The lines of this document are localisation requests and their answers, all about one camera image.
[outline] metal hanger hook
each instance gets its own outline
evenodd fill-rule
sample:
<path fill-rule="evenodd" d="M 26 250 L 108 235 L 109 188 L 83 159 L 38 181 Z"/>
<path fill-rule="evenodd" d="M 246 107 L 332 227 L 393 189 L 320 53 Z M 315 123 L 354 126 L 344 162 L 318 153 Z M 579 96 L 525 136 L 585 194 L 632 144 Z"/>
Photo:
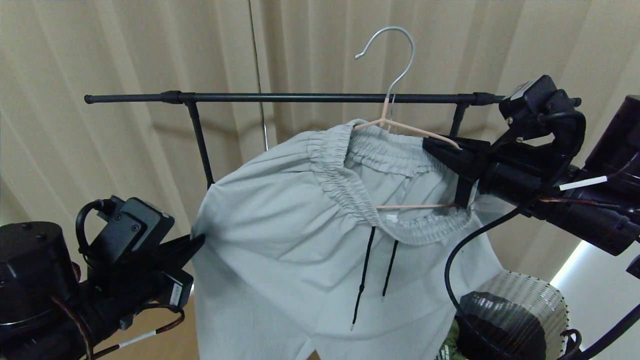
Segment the metal hanger hook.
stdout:
<path fill-rule="evenodd" d="M 373 36 L 371 37 L 371 39 L 369 40 L 367 45 L 364 47 L 364 50 L 360 54 L 356 55 L 356 60 L 359 59 L 360 57 L 362 57 L 367 52 L 367 50 L 369 49 L 369 46 L 371 45 L 373 40 L 378 35 L 384 33 L 385 31 L 389 31 L 389 30 L 398 30 L 401 33 L 403 33 L 406 36 L 407 39 L 409 39 L 409 42 L 411 43 L 411 58 L 409 58 L 409 63 L 407 64 L 407 66 L 406 66 L 405 70 L 402 72 L 402 74 L 400 74 L 400 76 L 398 76 L 397 79 L 393 83 L 391 83 L 391 86 L 389 86 L 389 90 L 387 90 L 387 99 L 389 98 L 389 95 L 391 94 L 391 90 L 394 88 L 396 83 L 398 81 L 400 81 L 400 79 L 402 79 L 403 76 L 409 71 L 409 68 L 411 67 L 411 64 L 413 63 L 413 56 L 415 55 L 415 42 L 413 41 L 413 37 L 411 36 L 411 34 L 409 34 L 409 32 L 407 30 L 405 30 L 404 28 L 401 28 L 399 26 L 387 26 L 386 28 L 382 28 L 382 29 L 378 30 L 377 33 L 373 34 Z"/>

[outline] light strip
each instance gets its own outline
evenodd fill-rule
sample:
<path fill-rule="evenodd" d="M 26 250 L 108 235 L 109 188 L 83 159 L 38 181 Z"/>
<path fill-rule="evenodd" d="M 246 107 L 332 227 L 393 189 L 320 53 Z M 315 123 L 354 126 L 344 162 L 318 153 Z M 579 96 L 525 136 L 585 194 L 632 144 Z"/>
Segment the light strip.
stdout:
<path fill-rule="evenodd" d="M 564 265 L 560 268 L 560 271 L 551 280 L 551 286 L 560 288 L 564 278 L 571 272 L 571 269 L 578 263 L 580 258 L 584 255 L 584 252 L 589 248 L 590 244 L 586 241 L 580 241 L 578 247 L 571 253 L 571 256 L 564 262 Z"/>

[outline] white wall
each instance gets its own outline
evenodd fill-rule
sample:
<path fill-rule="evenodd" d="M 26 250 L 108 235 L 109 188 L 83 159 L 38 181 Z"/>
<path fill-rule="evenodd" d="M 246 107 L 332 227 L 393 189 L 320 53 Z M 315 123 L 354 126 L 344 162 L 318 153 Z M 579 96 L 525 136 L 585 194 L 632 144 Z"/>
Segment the white wall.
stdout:
<path fill-rule="evenodd" d="M 625 270 L 640 254 L 640 244 L 614 257 L 582 241 L 551 282 L 565 296 L 571 326 L 589 347 L 640 303 L 640 279 Z M 640 323 L 605 349 L 598 360 L 638 359 Z"/>

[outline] hanger bar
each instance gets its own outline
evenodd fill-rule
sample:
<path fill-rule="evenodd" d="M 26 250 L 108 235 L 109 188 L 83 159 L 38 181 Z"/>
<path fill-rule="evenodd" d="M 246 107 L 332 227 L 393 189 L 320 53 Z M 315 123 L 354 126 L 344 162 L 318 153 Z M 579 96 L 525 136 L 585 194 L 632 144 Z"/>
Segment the hanger bar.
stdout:
<path fill-rule="evenodd" d="M 96 102 L 379 102 L 386 94 L 306 94 L 306 93 L 200 93 L 168 91 L 161 94 L 85 95 L 87 104 Z M 485 92 L 473 94 L 397 94 L 396 103 L 405 104 L 469 104 L 482 106 L 497 104 L 503 96 Z"/>

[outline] wooden floor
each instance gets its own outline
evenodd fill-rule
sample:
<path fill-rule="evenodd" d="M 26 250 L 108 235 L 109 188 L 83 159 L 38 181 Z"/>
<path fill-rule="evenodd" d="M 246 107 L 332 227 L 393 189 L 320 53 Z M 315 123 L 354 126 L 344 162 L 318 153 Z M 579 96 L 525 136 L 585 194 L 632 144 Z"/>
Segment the wooden floor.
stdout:
<path fill-rule="evenodd" d="M 191 299 L 184 308 L 186 319 L 175 329 L 116 350 L 102 357 L 101 360 L 198 360 L 198 342 L 196 340 L 193 303 L 193 299 Z M 112 337 L 98 345 L 95 351 L 98 352 L 103 348 L 157 329 L 170 323 L 175 317 L 176 314 L 166 309 L 146 310 L 136 316 L 133 325 L 128 330 L 116 332 Z M 314 353 L 308 360 L 320 360 L 320 358 Z"/>

